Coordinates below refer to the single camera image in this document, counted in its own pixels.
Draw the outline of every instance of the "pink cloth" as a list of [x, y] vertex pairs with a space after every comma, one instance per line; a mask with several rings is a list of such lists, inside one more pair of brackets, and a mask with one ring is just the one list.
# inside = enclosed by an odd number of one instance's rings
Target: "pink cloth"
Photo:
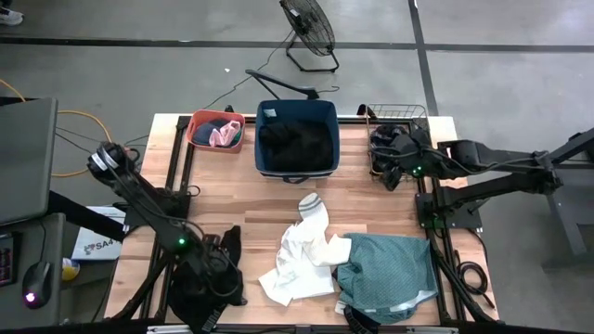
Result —
[[226, 147], [233, 142], [235, 135], [241, 130], [241, 123], [237, 121], [231, 121], [221, 127], [220, 130], [214, 129], [211, 133], [211, 137], [208, 143], [211, 147], [216, 148], [217, 146]]

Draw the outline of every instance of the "orange basket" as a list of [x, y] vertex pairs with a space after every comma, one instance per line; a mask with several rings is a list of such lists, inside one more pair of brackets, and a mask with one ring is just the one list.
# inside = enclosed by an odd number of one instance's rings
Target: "orange basket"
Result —
[[[192, 137], [199, 126], [206, 122], [213, 120], [226, 120], [226, 121], [237, 121], [241, 124], [241, 137], [239, 142], [229, 148], [213, 148], [209, 145], [199, 145], [192, 142]], [[223, 153], [239, 153], [243, 146], [243, 136], [245, 135], [245, 118], [241, 114], [234, 112], [225, 112], [217, 110], [198, 110], [192, 115], [192, 119], [187, 125], [186, 140], [189, 144], [195, 146], [197, 149], [208, 150], [212, 152], [223, 152]]]

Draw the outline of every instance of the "wooden table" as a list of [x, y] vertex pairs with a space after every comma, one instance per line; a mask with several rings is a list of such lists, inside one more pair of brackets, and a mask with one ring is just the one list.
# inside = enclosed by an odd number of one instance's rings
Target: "wooden table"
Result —
[[[142, 175], [154, 186], [164, 186], [178, 114], [156, 114], [142, 166]], [[456, 129], [450, 117], [429, 119], [434, 142], [456, 139]], [[425, 238], [419, 228], [413, 197], [416, 182], [403, 182], [396, 191], [372, 182], [369, 175], [367, 129], [365, 125], [341, 125], [341, 162], [330, 178], [309, 180], [300, 185], [262, 177], [254, 167], [255, 133], [246, 127], [245, 142], [240, 154], [222, 154], [195, 150], [190, 185], [200, 186], [201, 194], [193, 199], [189, 220], [202, 226], [206, 233], [222, 234], [232, 225], [241, 226], [243, 250], [239, 268], [243, 271], [246, 306], [229, 306], [219, 324], [312, 324], [345, 325], [342, 315], [334, 312], [338, 293], [292, 301], [289, 307], [268, 299], [258, 277], [275, 267], [280, 238], [290, 224], [300, 220], [299, 201], [316, 192], [329, 212], [327, 238], [347, 232], [384, 234]], [[183, 152], [177, 168], [174, 188], [178, 188], [184, 161]], [[465, 186], [466, 179], [444, 182]], [[462, 261], [480, 264], [488, 274], [483, 249], [479, 241], [466, 230], [452, 230], [452, 243]], [[149, 227], [137, 229], [126, 238], [111, 287], [106, 316], [115, 315], [133, 296], [149, 269], [154, 232]], [[451, 288], [442, 276], [446, 304], [454, 316]], [[468, 280], [478, 280], [469, 275]], [[161, 282], [157, 282], [151, 311], [156, 310]], [[493, 293], [489, 287], [490, 298]], [[493, 317], [482, 297], [476, 301]], [[170, 311], [168, 323], [178, 323]], [[437, 325], [439, 317], [435, 300], [424, 302], [407, 321], [398, 325]]]

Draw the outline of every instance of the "fan grille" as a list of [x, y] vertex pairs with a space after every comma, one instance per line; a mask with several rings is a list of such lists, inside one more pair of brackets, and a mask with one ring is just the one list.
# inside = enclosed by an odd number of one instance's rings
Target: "fan grille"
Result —
[[334, 32], [315, 0], [281, 0], [291, 27], [314, 54], [327, 56], [334, 50]]

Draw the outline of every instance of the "computer mouse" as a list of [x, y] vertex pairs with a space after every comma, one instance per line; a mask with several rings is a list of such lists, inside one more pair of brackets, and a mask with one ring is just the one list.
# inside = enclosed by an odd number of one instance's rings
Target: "computer mouse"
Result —
[[22, 298], [30, 309], [43, 307], [52, 296], [52, 264], [40, 261], [27, 269], [22, 279]]

